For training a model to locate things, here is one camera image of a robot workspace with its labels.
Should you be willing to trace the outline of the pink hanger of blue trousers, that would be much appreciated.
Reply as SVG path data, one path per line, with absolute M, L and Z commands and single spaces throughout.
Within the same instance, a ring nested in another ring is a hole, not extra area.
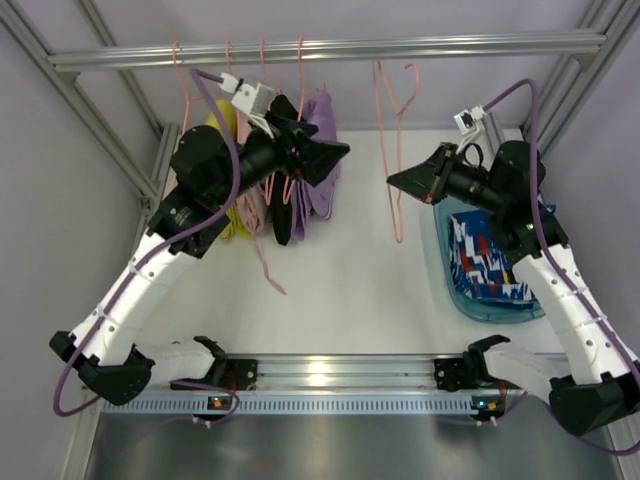
M 400 104 L 396 99 L 394 94 L 391 82 L 389 77 L 386 74 L 386 70 L 384 68 L 383 62 L 381 60 L 375 60 L 372 62 L 372 81 L 374 88 L 374 98 L 375 98 L 375 110 L 376 110 L 376 120 L 378 127 L 378 135 L 379 135 L 379 143 L 383 161 L 383 169 L 385 177 L 388 178 L 391 176 L 391 168 L 390 162 L 387 155 L 386 148 L 386 137 L 385 137 L 385 127 L 383 120 L 383 108 L 382 108 L 382 98 L 381 98 L 381 87 L 384 87 L 386 94 L 388 96 L 391 109 L 394 114 L 395 124 L 396 124 L 396 139 L 395 139 L 395 160 L 396 160 L 396 171 L 399 172 L 403 169 L 403 123 L 404 117 L 417 97 L 420 86 L 421 86 L 421 78 L 420 78 L 420 69 L 415 63 L 408 63 L 404 67 L 405 70 L 411 70 L 413 72 L 413 87 L 410 95 L 407 100 Z M 395 193 L 392 192 L 393 188 L 387 184 L 387 196 L 390 207 L 390 216 L 391 223 L 393 229 L 394 239 L 397 244 L 402 244 L 404 241 L 404 212 L 402 207 L 402 193 L 399 190 L 396 190 Z

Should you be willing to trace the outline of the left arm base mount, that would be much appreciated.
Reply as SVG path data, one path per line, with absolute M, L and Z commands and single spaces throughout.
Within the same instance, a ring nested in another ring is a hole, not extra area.
M 182 379 L 170 384 L 172 390 L 196 390 L 219 387 L 225 390 L 248 391 L 257 380 L 259 361 L 256 358 L 215 360 L 201 379 Z

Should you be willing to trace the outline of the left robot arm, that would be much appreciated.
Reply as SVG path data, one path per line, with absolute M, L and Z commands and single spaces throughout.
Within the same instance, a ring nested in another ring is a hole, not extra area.
M 179 140 L 170 165 L 178 184 L 159 204 L 118 280 L 73 330 L 58 331 L 51 349 L 99 398 L 121 406 L 146 388 L 173 382 L 216 386 L 228 356 L 195 336 L 144 346 L 138 333 L 172 285 L 213 245 L 236 198 L 281 172 L 317 185 L 349 153 L 349 145 L 316 138 L 317 126 L 269 113 L 244 145 L 199 125 Z

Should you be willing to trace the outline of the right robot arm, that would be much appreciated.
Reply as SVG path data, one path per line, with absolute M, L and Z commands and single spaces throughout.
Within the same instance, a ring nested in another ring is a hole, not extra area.
M 614 333 L 576 265 L 559 221 L 538 199 L 545 168 L 525 141 L 503 143 L 490 166 L 469 165 L 440 144 L 388 185 L 425 204 L 453 197 L 489 215 L 490 235 L 531 289 L 568 361 L 562 371 L 503 335 L 463 353 L 477 384 L 505 380 L 544 401 L 568 433 L 583 436 L 639 411 L 639 359 Z

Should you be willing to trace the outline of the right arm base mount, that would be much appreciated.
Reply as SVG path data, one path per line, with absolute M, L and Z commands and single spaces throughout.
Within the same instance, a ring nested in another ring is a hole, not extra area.
M 496 382 L 482 362 L 469 355 L 435 359 L 434 379 L 437 388 L 447 392 L 480 389 Z

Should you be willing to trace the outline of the blue patterned trousers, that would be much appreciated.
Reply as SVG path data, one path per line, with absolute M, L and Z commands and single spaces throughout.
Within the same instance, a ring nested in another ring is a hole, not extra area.
M 514 273 L 497 246 L 482 210 L 448 217 L 449 268 L 454 289 L 471 300 L 503 308 L 529 309 L 536 297 Z

